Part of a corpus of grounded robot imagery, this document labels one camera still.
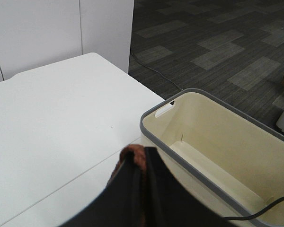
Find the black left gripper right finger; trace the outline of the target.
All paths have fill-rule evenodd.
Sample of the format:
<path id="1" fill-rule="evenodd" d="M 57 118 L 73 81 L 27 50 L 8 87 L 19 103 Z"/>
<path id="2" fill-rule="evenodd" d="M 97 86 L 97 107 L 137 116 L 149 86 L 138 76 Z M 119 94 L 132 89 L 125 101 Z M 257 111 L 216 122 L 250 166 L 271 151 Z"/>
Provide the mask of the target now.
<path id="1" fill-rule="evenodd" d="M 231 227 L 192 196 L 169 171 L 154 147 L 146 155 L 147 227 Z"/>

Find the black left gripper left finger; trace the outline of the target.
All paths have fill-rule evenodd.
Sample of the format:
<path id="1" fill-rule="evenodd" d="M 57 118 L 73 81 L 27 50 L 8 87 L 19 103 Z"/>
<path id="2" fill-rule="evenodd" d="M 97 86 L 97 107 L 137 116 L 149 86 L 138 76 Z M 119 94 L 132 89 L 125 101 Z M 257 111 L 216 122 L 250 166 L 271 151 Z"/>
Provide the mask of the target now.
<path id="1" fill-rule="evenodd" d="M 62 227 L 143 227 L 142 174 L 127 154 L 116 175 L 88 206 Z"/>

